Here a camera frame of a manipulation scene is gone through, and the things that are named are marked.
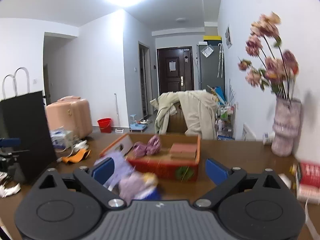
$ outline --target ceiling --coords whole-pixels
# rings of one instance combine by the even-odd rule
[[[124,8],[150,30],[202,27],[217,22],[220,0],[145,0]],[[1,0],[0,17],[30,18],[82,26],[118,10],[105,0]],[[183,23],[175,21],[186,18]]]

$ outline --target open box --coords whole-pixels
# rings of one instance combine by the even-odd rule
[[[185,136],[179,134],[159,135],[161,150],[153,156],[134,158],[132,147],[136,142],[147,144],[154,134],[127,133],[110,144],[100,153],[100,157],[119,150],[126,160],[139,172],[152,172],[161,179],[176,179],[180,181],[196,181],[198,177],[198,166],[200,161],[200,137]],[[194,143],[197,144],[196,158],[172,159],[169,150],[173,143]]]

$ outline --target gray ribbed panel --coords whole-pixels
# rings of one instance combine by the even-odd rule
[[[107,214],[83,240],[236,240],[212,213],[197,211],[187,201],[133,201],[126,210]]]

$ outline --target suitcase handle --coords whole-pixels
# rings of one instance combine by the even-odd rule
[[[76,97],[76,96],[67,96],[61,99],[58,99],[57,102],[62,102],[62,101],[74,101],[74,100],[79,100],[81,97]]]
[[[27,91],[28,93],[30,93],[30,77],[29,77],[29,71],[25,68],[25,67],[20,67],[18,68],[13,75],[9,74],[9,75],[6,75],[5,78],[3,79],[2,81],[2,94],[3,94],[3,98],[6,99],[6,95],[5,95],[5,90],[4,90],[4,82],[5,82],[5,79],[7,77],[12,77],[13,79],[13,90],[14,90],[14,93],[15,93],[15,96],[18,96],[18,88],[17,88],[17,80],[16,80],[16,76],[17,76],[17,72],[18,70],[24,70],[25,73],[26,73],[26,76],[27,76]]]

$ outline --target artificial flower bouquet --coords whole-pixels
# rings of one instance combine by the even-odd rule
[[[245,79],[251,86],[259,86],[263,91],[265,87],[270,87],[272,93],[275,93],[277,97],[290,100],[299,67],[292,52],[289,50],[281,51],[281,38],[276,26],[280,23],[279,16],[272,12],[270,16],[261,14],[259,21],[251,24],[251,35],[246,42],[245,50],[250,56],[258,57],[264,68],[256,69],[252,62],[246,59],[240,60],[238,66],[241,71],[249,70]],[[275,39],[276,42],[273,46],[279,49],[281,58],[274,56],[266,37]],[[263,51],[261,38],[265,40],[272,57],[267,56]],[[264,59],[261,58],[260,52],[263,53]]]

